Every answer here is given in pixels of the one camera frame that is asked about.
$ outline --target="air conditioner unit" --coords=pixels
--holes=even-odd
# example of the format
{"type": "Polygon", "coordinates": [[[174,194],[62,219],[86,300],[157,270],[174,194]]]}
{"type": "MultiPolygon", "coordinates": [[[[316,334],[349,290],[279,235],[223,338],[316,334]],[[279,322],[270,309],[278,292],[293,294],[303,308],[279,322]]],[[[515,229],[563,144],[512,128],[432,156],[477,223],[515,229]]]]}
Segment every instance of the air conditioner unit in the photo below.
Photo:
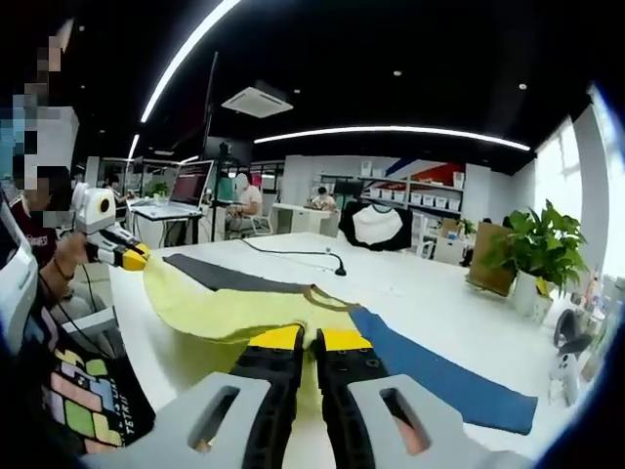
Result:
{"type": "Polygon", "coordinates": [[[293,106],[286,102],[286,95],[270,85],[257,81],[222,104],[222,107],[237,110],[263,119],[270,115],[291,110],[293,106]]]}

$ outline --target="window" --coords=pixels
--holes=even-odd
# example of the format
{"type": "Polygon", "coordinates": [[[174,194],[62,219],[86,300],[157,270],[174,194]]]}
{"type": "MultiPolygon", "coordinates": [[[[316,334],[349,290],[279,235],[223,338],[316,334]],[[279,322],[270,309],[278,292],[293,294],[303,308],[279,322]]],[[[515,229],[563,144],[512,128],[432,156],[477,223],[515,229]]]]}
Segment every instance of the window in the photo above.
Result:
{"type": "Polygon", "coordinates": [[[597,117],[599,131],[605,150],[607,167],[607,190],[609,197],[609,223],[605,246],[604,274],[613,277],[625,276],[625,218],[623,218],[623,200],[625,200],[625,168],[623,153],[618,142],[618,119],[614,116],[598,90],[591,91],[593,111],[597,117]]]}
{"type": "Polygon", "coordinates": [[[582,178],[579,150],[570,118],[536,153],[534,210],[540,214],[549,199],[560,213],[581,221],[582,178]]]}

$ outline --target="black ceiling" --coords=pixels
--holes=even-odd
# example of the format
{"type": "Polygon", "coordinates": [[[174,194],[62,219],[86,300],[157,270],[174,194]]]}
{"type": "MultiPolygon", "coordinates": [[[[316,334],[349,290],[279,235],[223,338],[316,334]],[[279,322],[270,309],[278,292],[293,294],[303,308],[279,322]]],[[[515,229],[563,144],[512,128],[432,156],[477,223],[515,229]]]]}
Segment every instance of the black ceiling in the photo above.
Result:
{"type": "MultiPolygon", "coordinates": [[[[535,149],[587,103],[585,38],[579,21],[563,15],[563,2],[241,0],[187,57],[140,125],[162,71],[218,3],[85,2],[62,70],[81,123],[77,160],[126,157],[137,132],[135,155],[173,147],[176,159],[197,154],[215,51],[214,102],[262,79],[286,92],[295,107],[265,119],[219,107],[211,134],[240,139],[334,126],[417,125],[535,149]]],[[[400,134],[310,137],[255,148],[258,159],[293,153],[473,162],[508,174],[534,156],[400,134]]]]}

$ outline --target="person's arm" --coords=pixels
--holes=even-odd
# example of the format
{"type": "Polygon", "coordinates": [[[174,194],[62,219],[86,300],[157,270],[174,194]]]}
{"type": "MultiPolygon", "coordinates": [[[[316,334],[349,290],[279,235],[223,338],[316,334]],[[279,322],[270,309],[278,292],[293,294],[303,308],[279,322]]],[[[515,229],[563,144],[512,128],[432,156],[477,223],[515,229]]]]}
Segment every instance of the person's arm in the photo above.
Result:
{"type": "Polygon", "coordinates": [[[39,271],[47,283],[48,288],[44,290],[51,303],[57,303],[67,292],[76,267],[87,263],[86,243],[87,238],[82,233],[64,237],[57,244],[54,258],[39,271]]]}

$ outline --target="cardboard box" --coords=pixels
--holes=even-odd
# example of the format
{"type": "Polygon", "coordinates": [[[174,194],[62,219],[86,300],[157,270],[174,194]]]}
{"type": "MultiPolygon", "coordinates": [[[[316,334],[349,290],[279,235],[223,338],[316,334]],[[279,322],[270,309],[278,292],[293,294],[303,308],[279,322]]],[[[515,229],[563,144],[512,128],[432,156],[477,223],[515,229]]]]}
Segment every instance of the cardboard box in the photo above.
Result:
{"type": "Polygon", "coordinates": [[[502,296],[508,296],[515,273],[506,269],[490,269],[483,265],[481,259],[490,251],[494,235],[509,235],[512,230],[499,225],[479,222],[476,246],[473,252],[471,268],[467,282],[502,296]]]}

